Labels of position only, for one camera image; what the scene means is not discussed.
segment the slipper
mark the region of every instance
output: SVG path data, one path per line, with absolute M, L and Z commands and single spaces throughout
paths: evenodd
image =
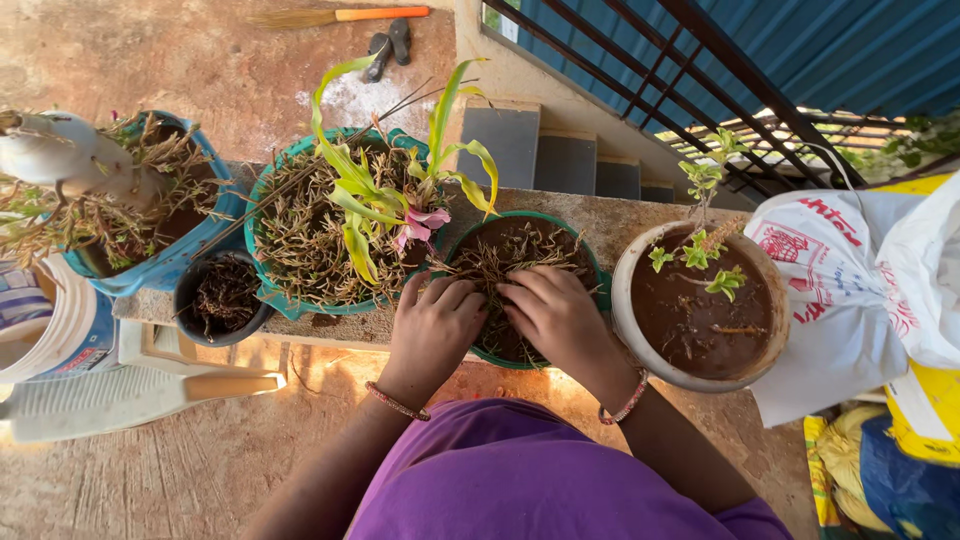
M 410 63 L 410 25 L 407 24 L 407 19 L 394 19 L 394 22 L 390 23 L 389 32 L 397 65 Z
M 386 34 L 377 32 L 370 38 L 370 49 L 367 51 L 367 54 L 376 54 L 376 58 L 373 59 L 373 63 L 367 68 L 368 83 L 380 82 L 380 78 L 383 77 L 383 70 L 387 67 L 387 60 L 390 59 L 391 53 L 393 53 L 393 45 L 390 42 L 390 37 Z

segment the blue metal sheet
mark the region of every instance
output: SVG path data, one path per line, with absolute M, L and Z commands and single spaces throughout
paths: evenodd
M 647 67 L 660 50 L 598 0 L 562 0 L 602 33 Z M 960 103 L 960 1 L 958 0 L 698 0 L 701 7 L 754 63 L 798 105 L 820 110 L 897 117 L 940 115 Z M 627 4 L 664 37 L 677 27 L 657 0 Z M 574 29 L 540 0 L 523 0 L 520 10 L 597 64 L 627 88 L 642 78 Z M 584 70 L 522 29 L 517 43 L 577 85 L 618 111 L 629 100 L 616 94 Z M 697 42 L 683 31 L 675 45 L 690 55 Z M 762 104 L 709 51 L 694 64 L 706 72 L 747 110 Z M 679 66 L 664 59 L 657 75 L 670 82 Z M 677 90 L 717 121 L 733 114 L 688 75 Z M 642 98 L 655 103 L 652 87 Z M 681 126 L 693 118 L 666 100 L 660 110 Z M 631 120 L 644 113 L 634 110 Z M 651 122 L 648 129 L 662 131 Z

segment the orange broom handle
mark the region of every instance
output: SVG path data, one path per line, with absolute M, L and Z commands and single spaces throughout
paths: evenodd
M 373 8 L 370 10 L 337 10 L 337 20 L 363 19 L 395 19 L 400 17 L 426 17 L 430 8 L 418 6 L 414 8 Z

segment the hand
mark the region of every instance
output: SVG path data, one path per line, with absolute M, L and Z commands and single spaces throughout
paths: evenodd
M 390 340 L 390 360 L 377 389 L 420 410 L 460 365 L 487 319 L 487 297 L 473 282 L 440 278 L 417 292 L 429 273 L 407 281 L 400 294 Z
M 611 414 L 622 409 L 640 375 L 580 280 L 550 266 L 534 266 L 509 277 L 522 286 L 500 283 L 497 290 L 516 304 L 504 306 L 516 330 Z

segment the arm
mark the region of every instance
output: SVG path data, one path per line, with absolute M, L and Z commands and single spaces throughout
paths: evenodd
M 472 282 L 410 278 L 377 389 L 420 410 L 450 378 L 487 314 Z M 347 426 L 307 457 L 253 516 L 246 539 L 343 538 L 380 463 L 413 420 L 368 395 Z
M 516 329 L 610 414 L 623 409 L 640 375 L 614 342 L 580 281 L 547 266 L 510 277 L 521 286 L 502 283 L 498 288 L 516 304 L 505 307 Z M 747 480 L 652 386 L 619 426 L 637 459 L 707 512 L 756 497 Z

